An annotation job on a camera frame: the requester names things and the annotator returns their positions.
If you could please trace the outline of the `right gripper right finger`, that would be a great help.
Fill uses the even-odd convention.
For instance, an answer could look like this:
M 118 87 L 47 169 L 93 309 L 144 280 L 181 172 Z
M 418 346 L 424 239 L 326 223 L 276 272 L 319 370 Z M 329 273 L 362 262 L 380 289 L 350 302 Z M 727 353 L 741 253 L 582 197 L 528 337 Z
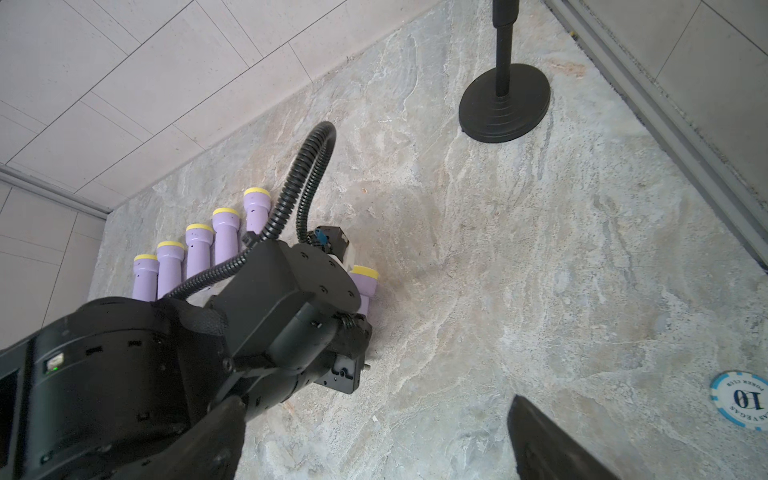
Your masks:
M 513 398 L 507 428 L 523 480 L 619 479 L 522 395 Z

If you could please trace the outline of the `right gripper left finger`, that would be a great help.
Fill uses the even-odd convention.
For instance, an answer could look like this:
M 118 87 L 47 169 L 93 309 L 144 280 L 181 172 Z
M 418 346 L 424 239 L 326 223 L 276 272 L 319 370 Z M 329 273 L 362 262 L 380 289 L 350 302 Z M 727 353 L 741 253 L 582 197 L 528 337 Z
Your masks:
M 144 465 L 119 470 L 114 479 L 233 479 L 245 439 L 245 404 L 230 397 Z

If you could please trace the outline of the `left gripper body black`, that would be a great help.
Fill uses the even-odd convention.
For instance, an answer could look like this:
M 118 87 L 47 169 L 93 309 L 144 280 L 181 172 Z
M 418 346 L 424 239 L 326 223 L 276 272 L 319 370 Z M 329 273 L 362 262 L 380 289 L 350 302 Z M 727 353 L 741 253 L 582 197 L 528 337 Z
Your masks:
M 352 277 L 320 249 L 257 244 L 209 300 L 226 321 L 230 365 L 217 395 L 240 397 L 253 419 L 313 383 L 354 393 L 372 336 L 361 301 Z

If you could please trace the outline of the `purple flashlight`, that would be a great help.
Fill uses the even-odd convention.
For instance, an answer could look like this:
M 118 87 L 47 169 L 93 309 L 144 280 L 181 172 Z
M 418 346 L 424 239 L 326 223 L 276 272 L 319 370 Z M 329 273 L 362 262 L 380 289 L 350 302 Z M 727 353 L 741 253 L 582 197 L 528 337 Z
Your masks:
M 215 264 L 222 264 L 239 253 L 240 216 L 232 208 L 217 208 L 212 215 L 212 227 L 215 232 Z
M 190 224 L 185 231 L 185 241 L 187 245 L 186 278 L 190 279 L 211 267 L 214 231 L 206 224 Z
M 248 188 L 243 194 L 243 205 L 246 214 L 246 230 L 260 234 L 270 215 L 270 193 L 259 187 Z
M 179 242 L 163 241 L 157 245 L 156 256 L 159 262 L 157 297 L 161 298 L 182 282 L 185 249 Z
M 140 254 L 133 262 L 133 291 L 135 300 L 153 302 L 157 300 L 159 261 L 155 255 Z
M 368 316 L 371 300 L 374 298 L 378 285 L 379 273 L 372 268 L 354 265 L 350 277 L 360 294 L 358 314 Z

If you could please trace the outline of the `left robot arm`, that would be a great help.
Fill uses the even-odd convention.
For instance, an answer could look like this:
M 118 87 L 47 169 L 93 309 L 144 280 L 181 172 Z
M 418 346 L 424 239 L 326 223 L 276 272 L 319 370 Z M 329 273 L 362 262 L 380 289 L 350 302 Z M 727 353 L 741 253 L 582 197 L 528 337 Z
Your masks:
M 105 297 L 1 353 L 5 479 L 232 479 L 247 423 L 310 384 L 354 392 L 372 327 L 338 229 L 309 232 L 323 121 L 266 225 L 152 301 Z

